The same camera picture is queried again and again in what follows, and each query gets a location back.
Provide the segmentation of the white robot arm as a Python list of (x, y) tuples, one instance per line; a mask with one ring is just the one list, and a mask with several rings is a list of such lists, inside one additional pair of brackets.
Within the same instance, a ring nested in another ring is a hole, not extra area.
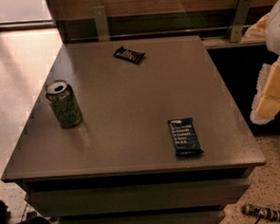
[(266, 124), (280, 111), (280, 0), (246, 31), (247, 37), (264, 37), (268, 51), (278, 56), (272, 65), (262, 65), (251, 106), (251, 122)]

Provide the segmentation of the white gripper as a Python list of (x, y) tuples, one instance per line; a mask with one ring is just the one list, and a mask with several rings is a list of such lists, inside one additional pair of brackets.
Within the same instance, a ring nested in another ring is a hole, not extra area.
[[(265, 14), (249, 27), (245, 36), (264, 38), (269, 16)], [(263, 64), (260, 69), (251, 110), (250, 119), (254, 124), (266, 124), (280, 111), (280, 57), (272, 65)]]

